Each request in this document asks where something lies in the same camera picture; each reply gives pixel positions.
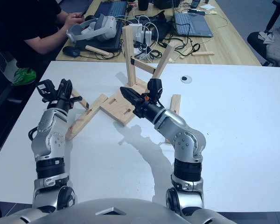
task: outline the bottle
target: bottle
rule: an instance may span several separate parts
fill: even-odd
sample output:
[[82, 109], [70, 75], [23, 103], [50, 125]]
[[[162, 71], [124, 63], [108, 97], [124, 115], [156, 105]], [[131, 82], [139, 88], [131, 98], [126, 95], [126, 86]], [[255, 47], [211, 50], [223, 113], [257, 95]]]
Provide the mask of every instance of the bottle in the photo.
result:
[[148, 0], [138, 0], [138, 9], [146, 11], [148, 9]]

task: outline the hand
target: hand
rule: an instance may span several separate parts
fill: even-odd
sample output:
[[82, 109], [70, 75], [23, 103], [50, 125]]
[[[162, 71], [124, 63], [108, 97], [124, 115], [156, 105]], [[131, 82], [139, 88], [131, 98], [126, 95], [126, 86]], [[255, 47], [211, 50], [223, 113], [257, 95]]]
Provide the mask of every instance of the hand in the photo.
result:
[[72, 13], [73, 15], [76, 15], [76, 18], [84, 18], [83, 13]]
[[80, 24], [85, 21], [84, 18], [79, 18], [79, 13], [70, 13], [65, 20], [64, 26], [69, 29], [74, 24]]

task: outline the wooden stick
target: wooden stick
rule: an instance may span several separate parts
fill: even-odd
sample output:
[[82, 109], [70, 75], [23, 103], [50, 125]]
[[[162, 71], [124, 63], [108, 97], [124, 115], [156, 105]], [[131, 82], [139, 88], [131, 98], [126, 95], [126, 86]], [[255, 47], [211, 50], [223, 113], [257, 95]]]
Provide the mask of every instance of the wooden stick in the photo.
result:
[[160, 77], [160, 75], [162, 74], [166, 64], [168, 63], [169, 58], [170, 58], [172, 52], [174, 51], [176, 45], [177, 45], [176, 41], [171, 41], [167, 45], [166, 50], [165, 50], [163, 56], [161, 57], [161, 60], [158, 64], [157, 68], [155, 69], [155, 72], [154, 72], [154, 75], [153, 75], [152, 78], [159, 78]]
[[65, 137], [68, 140], [74, 138], [85, 127], [85, 125], [94, 117], [99, 111], [100, 105], [108, 99], [107, 96], [101, 94], [81, 116], [69, 127]]
[[109, 54], [110, 54], [110, 53], [107, 52], [107, 51], [104, 51], [104, 50], [101, 50], [101, 49], [98, 49], [98, 48], [94, 48], [94, 47], [89, 46], [89, 45], [86, 45], [86, 46], [85, 46], [85, 49], [86, 49], [86, 50], [93, 51], [93, 52], [98, 53], [98, 54], [100, 54], [100, 55], [104, 55], [104, 56], [109, 56]]
[[136, 83], [136, 70], [135, 66], [131, 64], [131, 58], [134, 57], [133, 46], [133, 28], [131, 26], [125, 26], [122, 28], [125, 57], [126, 57], [126, 71], [128, 85], [133, 86]]
[[[78, 97], [80, 96], [80, 94], [73, 88], [73, 90], [71, 91], [71, 95], [73, 97]], [[79, 101], [79, 103], [86, 109], [88, 110], [89, 108], [89, 104], [88, 102], [83, 98], [82, 100]]]
[[192, 53], [192, 56], [207, 56], [207, 55], [215, 55], [215, 53], [213, 51], [198, 51]]
[[186, 49], [186, 50], [182, 53], [183, 55], [180, 55], [179, 58], [180, 58], [180, 59], [184, 59], [184, 58], [186, 57], [186, 56], [184, 56], [184, 55], [189, 54], [192, 50], [193, 50], [192, 47]]
[[[179, 114], [181, 97], [182, 96], [180, 94], [173, 94], [171, 98], [170, 110], [172, 110], [176, 114]], [[168, 139], [166, 139], [165, 142], [170, 144], [170, 141]]]
[[145, 62], [142, 62], [136, 58], [131, 58], [131, 64], [133, 64], [134, 66], [144, 70], [144, 71], [147, 71], [149, 72], [150, 74], [154, 74], [154, 71], [155, 71], [155, 67], [145, 63]]

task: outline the gray floor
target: gray floor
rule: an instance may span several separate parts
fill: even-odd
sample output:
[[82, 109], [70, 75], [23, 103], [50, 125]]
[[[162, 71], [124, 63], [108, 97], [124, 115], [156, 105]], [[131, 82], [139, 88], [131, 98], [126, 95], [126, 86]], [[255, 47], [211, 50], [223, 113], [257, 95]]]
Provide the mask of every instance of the gray floor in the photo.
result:
[[[272, 1], [273, 0], [216, 0], [246, 43], [250, 33], [265, 30], [276, 8]], [[280, 16], [273, 28], [279, 26]], [[251, 50], [261, 63], [265, 62], [254, 49], [251, 48]]]
[[[91, 1], [63, 0], [60, 6], [69, 13], [83, 12]], [[275, 10], [272, 0], [217, 0], [217, 3], [245, 41], [251, 32], [265, 29]], [[279, 26], [280, 17], [275, 23], [275, 27]], [[264, 62], [256, 52], [255, 55], [261, 63]], [[30, 207], [29, 204], [0, 202], [4, 216]], [[280, 212], [223, 212], [222, 215], [238, 224], [280, 224]]]

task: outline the black computer mouse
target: black computer mouse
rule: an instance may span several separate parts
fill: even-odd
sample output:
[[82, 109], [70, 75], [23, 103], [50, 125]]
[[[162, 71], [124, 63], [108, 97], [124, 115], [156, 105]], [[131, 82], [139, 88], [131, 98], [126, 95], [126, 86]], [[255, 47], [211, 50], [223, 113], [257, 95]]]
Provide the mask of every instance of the black computer mouse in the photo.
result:
[[86, 16], [85, 21], [92, 20], [92, 19], [97, 19], [97, 17], [95, 17], [94, 15], [88, 15]]
[[70, 57], [78, 57], [80, 56], [80, 50], [78, 48], [72, 46], [66, 46], [62, 49], [62, 52]]

